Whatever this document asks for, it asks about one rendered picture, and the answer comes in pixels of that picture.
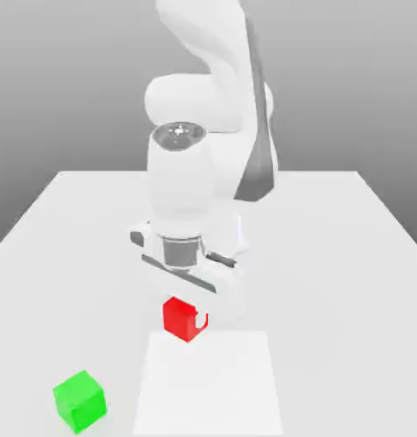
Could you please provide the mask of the small red cube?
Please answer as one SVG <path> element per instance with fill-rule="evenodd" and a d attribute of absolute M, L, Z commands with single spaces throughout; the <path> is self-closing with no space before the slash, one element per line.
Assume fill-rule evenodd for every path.
<path fill-rule="evenodd" d="M 180 340 L 191 342 L 205 330 L 196 330 L 194 327 L 194 317 L 198 310 L 176 297 L 171 297 L 163 304 L 162 312 L 164 329 Z"/>

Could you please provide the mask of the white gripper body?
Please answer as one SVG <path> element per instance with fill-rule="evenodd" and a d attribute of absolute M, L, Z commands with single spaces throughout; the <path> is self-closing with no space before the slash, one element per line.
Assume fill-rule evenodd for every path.
<path fill-rule="evenodd" d="M 139 269 L 150 290 L 176 297 L 219 320 L 235 320 L 245 310 L 245 273 L 239 265 L 228 267 L 203 258 L 185 271 L 168 269 L 143 254 Z"/>

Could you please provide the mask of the small green cube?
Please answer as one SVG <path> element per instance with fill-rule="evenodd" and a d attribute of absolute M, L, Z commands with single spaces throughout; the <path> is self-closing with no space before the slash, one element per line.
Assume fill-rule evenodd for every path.
<path fill-rule="evenodd" d="M 59 417 L 75 434 L 107 414 L 104 389 L 86 370 L 55 386 L 52 393 Z"/>

